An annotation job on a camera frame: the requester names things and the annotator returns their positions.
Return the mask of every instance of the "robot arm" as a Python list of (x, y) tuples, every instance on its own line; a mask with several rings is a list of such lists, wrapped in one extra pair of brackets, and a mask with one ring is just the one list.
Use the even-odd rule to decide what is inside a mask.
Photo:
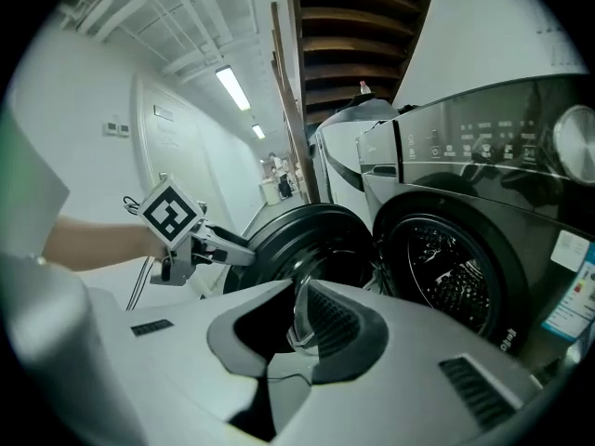
[(167, 247), (161, 273), (152, 276), (151, 283), (184, 285), (198, 264), (254, 263), (248, 241), (208, 221), (205, 214), (206, 204), (196, 202), (170, 175), (142, 202), (140, 219)]

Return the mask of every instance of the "person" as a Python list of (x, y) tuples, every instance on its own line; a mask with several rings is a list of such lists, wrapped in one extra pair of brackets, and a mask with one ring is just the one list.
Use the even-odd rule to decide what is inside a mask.
[(289, 183), (287, 182), (287, 170), (284, 162), (275, 155), (275, 152), (269, 154), (269, 159), (274, 164), (275, 174), (279, 180), (279, 192), (281, 192), (282, 198), (289, 198), (293, 196)]
[(163, 242), (144, 225), (88, 223), (59, 216), (47, 237), (44, 258), (73, 271), (166, 256)]

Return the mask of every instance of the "cable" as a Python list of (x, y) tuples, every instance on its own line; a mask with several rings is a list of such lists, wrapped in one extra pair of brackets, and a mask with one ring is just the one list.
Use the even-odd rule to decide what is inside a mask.
[(149, 257), (145, 258), (145, 262), (140, 269), (139, 276), (137, 277), (137, 282), (134, 285), (134, 289), (132, 290), (132, 294), (130, 295), (130, 300), (128, 300), (128, 305), (126, 306), (126, 310), (130, 310), (132, 308), (132, 304), (134, 303), (134, 299), (137, 295), (137, 291), (140, 287), (140, 280), (142, 279), (142, 275), (144, 274), (145, 269), (147, 268), (147, 264), (149, 263)]
[(142, 290), (145, 288), (145, 284), (147, 283), (147, 278), (151, 274), (151, 269), (152, 269), (153, 264), (155, 264), (155, 260), (152, 261), (151, 265), (149, 266), (149, 269), (147, 269), (147, 274), (145, 275), (145, 279), (142, 281), (142, 285), (140, 286), (139, 295), (137, 295), (137, 300), (135, 301), (134, 306), (132, 306), (131, 310), (134, 310), (135, 307), (137, 306), (137, 303), (139, 302), (140, 295), (142, 294)]
[(132, 197), (128, 195), (122, 199), (124, 202), (124, 208), (130, 215), (138, 215), (139, 214), (139, 203)]
[(281, 381), (281, 380), (286, 380), (287, 378), (293, 378), (294, 376), (300, 377), (304, 382), (306, 382), (308, 385), (312, 386), (312, 383), (310, 383), (310, 380), (308, 380), (308, 378), (306, 378), (306, 376), (304, 376), (303, 374), (290, 374), (287, 376), (270, 376), (268, 379), (275, 380), (275, 381)]

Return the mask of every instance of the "sticker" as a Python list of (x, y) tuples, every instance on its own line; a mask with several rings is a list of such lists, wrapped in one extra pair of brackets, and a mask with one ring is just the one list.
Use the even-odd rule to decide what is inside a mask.
[[(560, 238), (556, 243), (556, 249), (559, 243)], [(593, 319), (595, 319), (595, 243), (590, 244), (585, 262), (578, 270), (578, 275), (570, 289), (541, 325), (544, 329), (574, 342), (589, 327)]]
[(561, 230), (558, 241), (551, 252), (551, 259), (573, 272), (577, 272), (588, 250), (588, 240)]

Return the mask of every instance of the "washer door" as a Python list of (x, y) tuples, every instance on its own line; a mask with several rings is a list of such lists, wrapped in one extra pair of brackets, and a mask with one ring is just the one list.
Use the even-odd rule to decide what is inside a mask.
[(296, 316), (288, 340), (295, 350), (306, 353), (315, 346), (315, 340), (302, 287), (309, 279), (364, 287), (373, 278), (377, 258), (372, 235), (362, 220), (331, 203), (300, 206), (275, 218), (252, 236), (248, 247), (257, 254), (256, 263), (230, 268), (223, 293), (293, 279)]
[(514, 351), (529, 320), (522, 267), (481, 213), (449, 198), (409, 193), (386, 203), (374, 226), (392, 295), (453, 317)]

